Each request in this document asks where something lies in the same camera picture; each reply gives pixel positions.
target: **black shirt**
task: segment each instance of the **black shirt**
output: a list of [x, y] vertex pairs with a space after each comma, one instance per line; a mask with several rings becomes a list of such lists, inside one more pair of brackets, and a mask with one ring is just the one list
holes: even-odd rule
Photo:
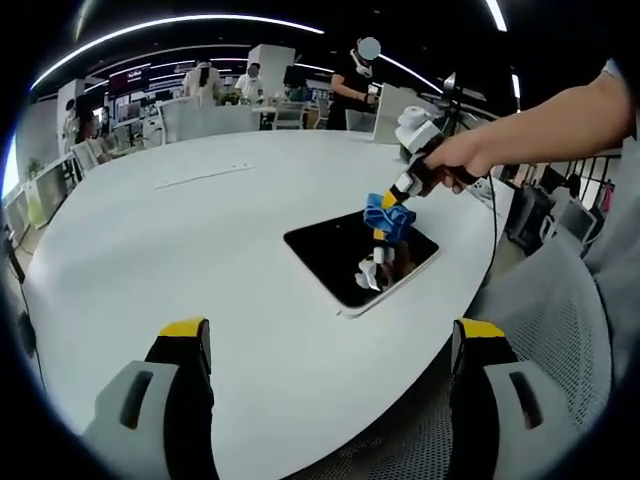
[[[375, 75], [375, 66], [372, 65], [372, 73]], [[336, 74], [344, 77], [344, 86], [356, 90], [360, 93], [367, 93], [369, 91], [369, 85], [373, 81], [373, 76], [365, 77], [356, 71], [356, 62], [351, 57], [349, 52], [340, 55], [334, 66]], [[331, 109], [341, 110], [358, 110], [369, 111], [370, 107], [361, 100], [353, 98], [343, 97], [334, 92], [333, 104]]]

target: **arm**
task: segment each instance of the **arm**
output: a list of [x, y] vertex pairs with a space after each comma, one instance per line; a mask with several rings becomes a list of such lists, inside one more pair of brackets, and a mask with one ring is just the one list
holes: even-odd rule
[[479, 152], [494, 165], [574, 160], [614, 146], [633, 122], [624, 81], [603, 72], [589, 85], [482, 127]]
[[184, 80], [182, 80], [182, 86], [184, 87], [184, 96], [188, 97], [189, 95], [191, 95], [191, 92], [189, 91], [189, 73], [187, 73], [184, 76]]
[[331, 91], [337, 93], [338, 95], [342, 95], [343, 97], [360, 100], [361, 102], [364, 102], [367, 97], [366, 93], [358, 92], [353, 88], [345, 86], [344, 77], [337, 73], [333, 74], [333, 76], [331, 77]]

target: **sleeve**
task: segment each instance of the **sleeve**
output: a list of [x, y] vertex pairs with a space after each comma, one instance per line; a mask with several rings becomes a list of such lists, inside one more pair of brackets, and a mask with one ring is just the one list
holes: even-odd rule
[[247, 83], [245, 76], [244, 75], [240, 75], [240, 78], [238, 79], [238, 82], [236, 83], [236, 87], [235, 88], [243, 90], [244, 87], [245, 87], [245, 83]]
[[616, 77], [616, 78], [622, 78], [622, 74], [620, 73], [620, 69], [618, 68], [618, 65], [616, 64], [615, 60], [610, 59], [607, 61], [607, 63], [605, 64], [604, 68], [602, 69], [603, 72], [607, 72], [609, 75]]
[[216, 74], [216, 83], [215, 83], [215, 88], [217, 88], [218, 90], [220, 90], [224, 85], [222, 84], [222, 74], [220, 73], [220, 71], [216, 68], [215, 69], [215, 74]]
[[333, 72], [346, 77], [351, 70], [354, 70], [353, 60], [350, 55], [341, 55], [333, 65]]

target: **hand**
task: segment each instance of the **hand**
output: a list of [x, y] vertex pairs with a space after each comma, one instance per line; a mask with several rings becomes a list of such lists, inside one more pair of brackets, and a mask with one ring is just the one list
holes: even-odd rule
[[376, 97], [375, 95], [363, 93], [362, 101], [365, 102], [367, 105], [373, 105], [374, 103], [378, 102], [378, 97]]
[[[480, 128], [450, 137], [424, 160], [430, 170], [439, 170], [436, 178], [455, 194], [462, 192], [467, 185], [461, 183], [446, 167], [464, 167], [474, 177], [484, 177], [493, 167], [480, 149], [482, 135], [483, 129]], [[423, 191], [423, 194], [429, 193], [434, 186]]]

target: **person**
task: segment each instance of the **person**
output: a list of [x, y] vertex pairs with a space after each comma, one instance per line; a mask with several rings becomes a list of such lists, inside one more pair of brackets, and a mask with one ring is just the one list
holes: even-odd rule
[[260, 78], [260, 64], [252, 63], [247, 68], [247, 73], [240, 75], [236, 83], [236, 90], [240, 98], [251, 103], [257, 103], [264, 94], [264, 85]]
[[222, 78], [217, 68], [207, 61], [199, 61], [182, 81], [187, 97], [198, 97], [200, 105], [215, 105], [215, 98], [222, 88]]
[[71, 99], [65, 105], [65, 111], [67, 112], [67, 116], [64, 119], [64, 123], [62, 125], [62, 139], [64, 140], [64, 153], [68, 153], [71, 149], [71, 145], [73, 145], [73, 130], [74, 125], [73, 122], [76, 118], [76, 101], [75, 99]]
[[109, 107], [102, 107], [102, 117], [100, 118], [100, 137], [106, 138], [111, 133], [111, 117], [109, 116]]
[[578, 198], [578, 196], [580, 195], [581, 182], [580, 177], [577, 174], [572, 173], [571, 175], [569, 175], [562, 186], [569, 190], [569, 195], [571, 195], [571, 198]]
[[327, 119], [327, 130], [346, 130], [346, 110], [366, 112], [373, 108], [377, 97], [368, 93], [369, 85], [373, 82], [373, 65], [358, 53], [356, 42], [348, 54], [342, 55], [334, 67], [335, 73], [331, 77], [331, 92], [333, 103]]
[[96, 118], [86, 95], [76, 98], [75, 118], [72, 122], [74, 145], [96, 136]]
[[[586, 158], [637, 135], [634, 93], [640, 73], [633, 52], [619, 50], [590, 84], [565, 90], [545, 103], [446, 140], [427, 167], [462, 166], [480, 177], [502, 164]], [[640, 291], [640, 158], [626, 138], [616, 196], [602, 233], [584, 261], [598, 286], [610, 322], [613, 373], [620, 381], [640, 332], [636, 292]], [[442, 182], [459, 193], [463, 185], [446, 169]]]

